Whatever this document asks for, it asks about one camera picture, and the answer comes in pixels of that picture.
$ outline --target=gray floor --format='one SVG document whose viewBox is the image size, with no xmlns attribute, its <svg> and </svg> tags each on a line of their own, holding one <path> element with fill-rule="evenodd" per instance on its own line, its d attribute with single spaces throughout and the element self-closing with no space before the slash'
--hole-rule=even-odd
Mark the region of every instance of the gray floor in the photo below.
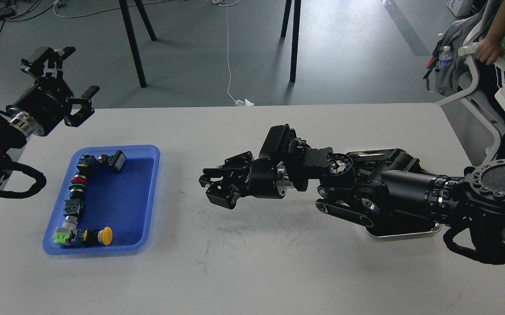
<svg viewBox="0 0 505 315">
<path fill-rule="evenodd" d="M 17 2 L 19 12 L 26 10 L 25 3 Z M 386 6 L 395 4 L 393 14 L 405 16 L 431 51 L 437 33 L 455 20 L 445 2 L 303 0 L 295 84 L 288 82 L 291 28 L 287 38 L 279 36 L 283 1 L 239 0 L 229 9 L 210 0 L 150 4 L 146 10 L 157 42 L 149 40 L 137 10 L 131 8 L 147 88 L 139 87 L 119 10 L 76 19 L 57 17 L 50 10 L 4 26 L 0 108 L 32 84 L 18 65 L 39 46 L 77 48 L 64 62 L 64 78 L 76 94 L 99 85 L 101 91 L 93 99 L 96 108 L 233 106 L 227 95 L 227 18 L 230 92 L 235 99 L 248 98 L 257 106 L 435 102 L 441 96 L 428 92 L 422 80 L 429 56 L 415 56 Z M 52 0 L 42 0 L 37 12 L 51 5 Z M 117 5 L 112 0 L 68 0 L 59 14 L 76 16 Z M 472 163 L 479 164 L 491 144 L 490 135 L 460 104 L 444 109 Z M 348 115 L 347 108 L 338 114 Z M 321 125 L 321 132 L 330 127 L 313 123 Z M 248 129 L 266 132 L 256 131 L 254 124 Z M 433 134 L 428 137 L 433 141 Z"/>
</svg>

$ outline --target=yellow push button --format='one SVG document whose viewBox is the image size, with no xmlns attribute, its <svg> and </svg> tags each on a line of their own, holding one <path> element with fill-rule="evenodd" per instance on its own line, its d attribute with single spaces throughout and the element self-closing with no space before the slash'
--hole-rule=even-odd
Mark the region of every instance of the yellow push button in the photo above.
<svg viewBox="0 0 505 315">
<path fill-rule="evenodd" d="M 112 230 L 110 227 L 105 227 L 98 234 L 99 243 L 108 246 L 112 242 Z"/>
</svg>

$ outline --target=backpack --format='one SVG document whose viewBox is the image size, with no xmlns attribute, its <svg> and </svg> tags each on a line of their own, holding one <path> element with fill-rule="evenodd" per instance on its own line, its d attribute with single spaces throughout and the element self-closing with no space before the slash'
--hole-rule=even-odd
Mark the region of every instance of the backpack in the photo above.
<svg viewBox="0 0 505 315">
<path fill-rule="evenodd" d="M 435 89 L 439 94 L 450 96 L 459 91 L 459 77 L 465 72 L 468 72 L 469 68 L 465 64 L 465 58 L 460 57 L 457 51 L 465 44 L 467 36 L 483 18 L 485 23 L 482 25 L 481 30 L 470 38 L 470 42 L 475 42 L 478 38 L 482 38 L 482 36 L 487 33 L 492 25 L 493 18 L 496 15 L 495 12 L 497 12 L 500 3 L 500 0 L 496 0 L 493 10 L 489 10 L 489 12 L 485 13 L 486 6 L 483 6 L 482 10 L 477 14 L 463 20 L 457 20 L 451 24 L 447 32 L 443 35 L 443 38 L 437 42 L 431 59 L 426 65 L 428 70 L 423 80 L 426 80 L 426 88 L 428 91 L 431 91 L 429 89 L 429 75 L 432 71 L 435 72 Z M 443 52 L 444 46 L 450 46 L 451 51 L 454 52 L 454 56 L 452 62 L 440 68 L 438 67 L 439 55 Z"/>
</svg>

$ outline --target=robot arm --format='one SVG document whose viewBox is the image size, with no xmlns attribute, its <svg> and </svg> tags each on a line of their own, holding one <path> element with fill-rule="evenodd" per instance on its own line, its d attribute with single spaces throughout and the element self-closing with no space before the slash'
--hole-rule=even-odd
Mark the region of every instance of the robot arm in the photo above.
<svg viewBox="0 0 505 315">
<path fill-rule="evenodd" d="M 270 129 L 259 159 L 251 152 L 204 169 L 199 182 L 210 202 L 233 209 L 240 197 L 282 199 L 286 189 L 306 191 L 318 179 L 321 212 L 363 225 L 372 235 L 450 229 L 451 251 L 481 263 L 505 263 L 505 160 L 468 167 L 463 177 L 427 172 L 401 149 L 334 153 L 313 149 L 288 125 Z M 475 248 L 457 245 L 469 229 Z"/>
<path fill-rule="evenodd" d="M 35 83 L 17 100 L 0 110 L 0 185 L 18 170 L 34 178 L 35 183 L 24 192 L 1 191 L 0 197 L 22 199 L 38 193 L 46 184 L 44 175 L 27 165 L 11 160 L 6 152 L 23 147 L 31 134 L 48 135 L 62 120 L 67 126 L 78 127 L 95 110 L 91 98 L 99 91 L 91 86 L 81 98 L 74 98 L 62 79 L 62 62 L 76 51 L 73 47 L 62 50 L 38 48 L 29 60 L 21 60 L 21 71 L 29 74 Z M 72 114 L 72 106 L 81 109 Z"/>
</svg>

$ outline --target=white cable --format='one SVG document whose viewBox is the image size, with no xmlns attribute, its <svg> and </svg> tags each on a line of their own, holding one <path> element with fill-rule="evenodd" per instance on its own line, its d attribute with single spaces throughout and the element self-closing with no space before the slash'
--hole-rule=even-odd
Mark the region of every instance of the white cable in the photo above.
<svg viewBox="0 0 505 315">
<path fill-rule="evenodd" d="M 233 3 L 233 4 L 226 4 L 227 0 L 212 0 L 213 4 L 217 4 L 220 7 L 226 7 L 226 8 L 236 6 L 238 4 L 238 2 L 239 2 L 239 0 L 235 1 L 235 3 Z"/>
<path fill-rule="evenodd" d="M 229 95 L 233 100 L 233 102 L 237 104 L 237 101 L 235 100 L 235 98 L 233 98 L 233 96 L 229 92 L 229 88 L 231 87 L 231 67 L 229 66 L 229 6 L 226 6 L 225 13 L 226 13 L 225 18 L 227 21 L 227 70 L 229 70 L 229 84 L 227 85 L 227 95 Z"/>
</svg>

